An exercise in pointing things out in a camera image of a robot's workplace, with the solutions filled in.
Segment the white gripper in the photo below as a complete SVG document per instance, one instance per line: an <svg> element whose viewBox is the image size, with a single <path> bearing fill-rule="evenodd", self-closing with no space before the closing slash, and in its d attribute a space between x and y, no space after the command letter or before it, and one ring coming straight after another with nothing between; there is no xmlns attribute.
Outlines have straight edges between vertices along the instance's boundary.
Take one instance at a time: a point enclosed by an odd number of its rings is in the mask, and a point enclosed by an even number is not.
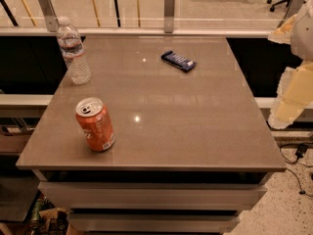
<svg viewBox="0 0 313 235"><path fill-rule="evenodd" d="M268 39L278 44L290 44L294 55L304 61L313 61L313 0L307 0L298 13L273 30ZM313 63L302 62L296 69L286 68L270 110L269 125L285 129L312 102Z"/></svg>

